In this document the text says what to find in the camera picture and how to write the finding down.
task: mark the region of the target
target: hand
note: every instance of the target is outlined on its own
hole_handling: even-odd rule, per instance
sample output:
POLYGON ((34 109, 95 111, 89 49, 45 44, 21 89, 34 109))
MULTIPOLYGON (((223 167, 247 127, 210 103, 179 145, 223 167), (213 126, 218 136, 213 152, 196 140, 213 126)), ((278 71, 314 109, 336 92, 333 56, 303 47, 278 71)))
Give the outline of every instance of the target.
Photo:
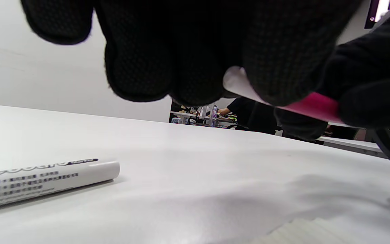
MULTIPOLYGON (((339 102, 348 125, 390 127, 390 20, 372 33, 340 45, 327 63, 319 93, 339 102)), ((327 123, 276 109, 288 133, 307 140, 321 136, 327 123)))
POLYGON ((362 0, 21 0, 43 39, 88 38, 95 10, 107 80, 120 97, 184 105, 225 95, 222 76, 244 67, 267 102, 287 105, 318 85, 304 79, 330 55, 362 0))

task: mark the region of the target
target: black glove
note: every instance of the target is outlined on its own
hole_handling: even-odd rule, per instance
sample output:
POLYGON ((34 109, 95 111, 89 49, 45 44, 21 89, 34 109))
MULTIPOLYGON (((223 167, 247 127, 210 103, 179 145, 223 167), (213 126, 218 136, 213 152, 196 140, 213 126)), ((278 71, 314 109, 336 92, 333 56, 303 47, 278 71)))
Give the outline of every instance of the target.
POLYGON ((105 66, 120 97, 184 105, 224 95, 222 77, 246 69, 258 94, 288 105, 313 91, 324 62, 362 0, 21 0, 43 39, 87 39, 93 10, 106 38, 105 66))
MULTIPOLYGON (((348 125, 390 127, 390 19, 337 47, 318 92, 339 102, 339 116, 348 125)), ((289 111, 276 109, 275 114, 285 131, 307 140, 321 136, 327 126, 289 111)))

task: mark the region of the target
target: desk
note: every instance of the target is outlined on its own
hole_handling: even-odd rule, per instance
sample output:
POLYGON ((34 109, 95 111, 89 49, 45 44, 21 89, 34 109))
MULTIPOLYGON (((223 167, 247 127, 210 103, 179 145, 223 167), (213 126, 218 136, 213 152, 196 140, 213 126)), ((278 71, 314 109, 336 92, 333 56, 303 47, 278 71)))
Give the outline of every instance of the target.
POLYGON ((250 131, 0 106, 0 170, 100 156, 121 162, 113 183, 0 208, 0 244, 241 244, 317 217, 390 243, 387 159, 250 131))
POLYGON ((324 142, 324 145, 328 147, 340 148, 343 150, 364 153, 364 154, 387 159, 387 156, 382 152, 379 146, 373 142, 338 139, 338 138, 331 138, 326 136, 322 136, 317 140, 324 142))

